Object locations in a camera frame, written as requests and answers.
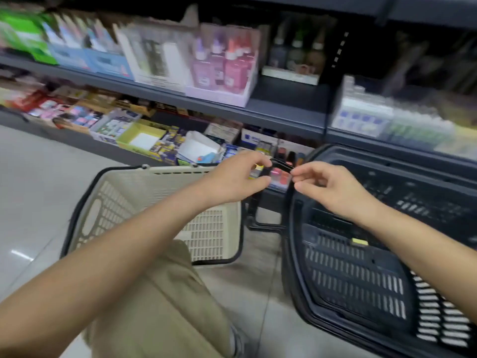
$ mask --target pant leg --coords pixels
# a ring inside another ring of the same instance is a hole
[[[93,358],[230,357],[230,322],[174,240],[83,336]]]

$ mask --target person's left hand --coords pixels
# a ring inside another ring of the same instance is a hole
[[[209,205],[217,206],[242,199],[265,189],[270,176],[249,179],[251,170],[259,166],[271,167],[270,159],[256,151],[245,151],[221,162],[197,182],[197,187],[205,189]]]

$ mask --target beige shopping basket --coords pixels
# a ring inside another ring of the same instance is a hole
[[[60,258],[141,212],[214,167],[106,168],[88,187],[73,212]],[[208,209],[176,236],[189,248],[194,265],[228,264],[242,251],[244,203]]]

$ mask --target shopping basket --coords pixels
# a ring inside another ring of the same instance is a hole
[[[340,145],[320,148],[311,160],[347,167],[385,204],[477,248],[476,181]],[[273,167],[290,171],[279,161]],[[282,281],[305,321],[386,357],[475,355],[476,326],[372,234],[293,184],[280,225],[256,221],[259,199],[251,199],[247,226],[281,233]]]
[[[76,205],[60,257],[200,179],[212,168],[143,165],[102,170]],[[194,265],[229,264],[242,251],[244,215],[241,202],[212,207],[189,222],[176,239],[185,242]]]

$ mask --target tiled floor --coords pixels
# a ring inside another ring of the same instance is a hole
[[[93,177],[121,164],[0,126],[0,300],[53,264],[68,220]],[[259,211],[259,220],[278,214]],[[246,231],[242,256],[199,273],[251,340],[252,357],[375,357],[304,323],[284,296],[279,236]],[[62,357],[86,358],[80,338]]]

